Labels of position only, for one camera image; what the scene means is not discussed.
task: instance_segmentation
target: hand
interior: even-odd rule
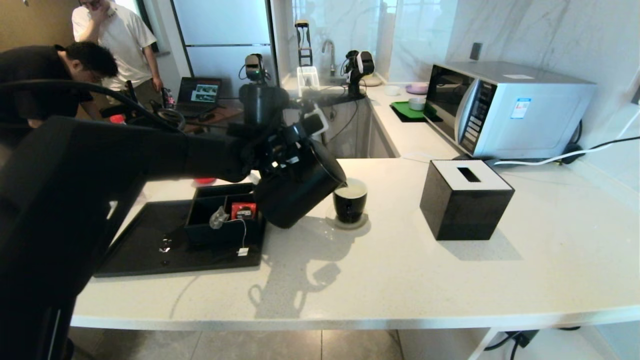
[[[154,83],[154,90],[155,90],[156,92],[161,92],[161,91],[162,91],[162,88],[164,87],[164,84],[163,84],[163,82],[162,82],[162,79],[161,79],[160,77],[156,77],[156,78],[153,78],[153,80],[152,80],[152,81],[153,81],[153,83]]]
[[[38,128],[40,125],[44,124],[44,121],[42,120],[33,120],[33,119],[28,119],[27,120],[29,122],[29,126],[31,126],[32,128],[36,129]]]
[[[93,20],[96,24],[102,24],[106,19],[109,18],[109,6],[102,5],[96,10],[89,10],[89,14],[91,14],[91,20]]]

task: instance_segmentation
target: black shirt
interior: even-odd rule
[[[71,80],[55,46],[17,47],[0,53],[0,83],[32,79]],[[46,120],[51,115],[75,117],[80,102],[91,101],[77,90],[19,91],[0,94],[0,130],[28,128],[27,119]]]

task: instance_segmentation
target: refrigerator door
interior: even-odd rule
[[[249,83],[248,79],[238,78],[238,72],[244,65],[244,58],[249,54],[261,54],[264,68],[272,78],[275,78],[271,47],[268,45],[187,47],[187,53],[194,76],[222,79],[221,99],[238,98],[240,86]],[[244,69],[240,76],[246,77]],[[268,83],[271,86],[274,85],[273,80]]]
[[[270,44],[264,0],[174,0],[184,44]]]

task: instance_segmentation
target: white t-shirt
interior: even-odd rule
[[[135,87],[151,78],[151,70],[142,48],[156,42],[156,38],[134,12],[115,3],[110,5],[109,18],[100,26],[98,44],[113,53],[118,64],[118,75],[102,80],[102,86],[112,90],[123,90],[127,80],[131,80]],[[74,10],[71,21],[76,41],[89,26],[90,19],[87,8],[80,6]]]

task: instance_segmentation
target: kitchen counter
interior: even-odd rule
[[[500,174],[515,194],[491,240],[435,241],[419,209],[427,162],[458,152],[427,124],[397,119],[389,103],[412,95],[367,94],[402,158],[339,160],[369,187],[365,227],[330,226],[328,197],[292,229],[269,225],[258,267],[92,279],[72,325],[538,329],[640,319],[637,212],[568,167],[511,168]],[[189,180],[163,181],[142,198],[193,192]]]

